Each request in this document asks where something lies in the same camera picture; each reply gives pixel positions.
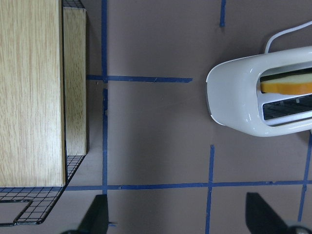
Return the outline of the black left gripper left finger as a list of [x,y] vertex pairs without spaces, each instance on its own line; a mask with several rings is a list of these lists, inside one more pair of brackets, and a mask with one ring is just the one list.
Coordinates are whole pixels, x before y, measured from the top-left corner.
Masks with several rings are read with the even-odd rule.
[[107,195],[96,195],[78,226],[79,234],[106,234],[109,215]]

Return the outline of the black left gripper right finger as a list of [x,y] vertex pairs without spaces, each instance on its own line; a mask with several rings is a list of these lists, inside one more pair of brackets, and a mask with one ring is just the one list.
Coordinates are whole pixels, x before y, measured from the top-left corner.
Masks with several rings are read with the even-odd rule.
[[252,234],[286,234],[288,231],[288,225],[259,193],[246,194],[245,222]]

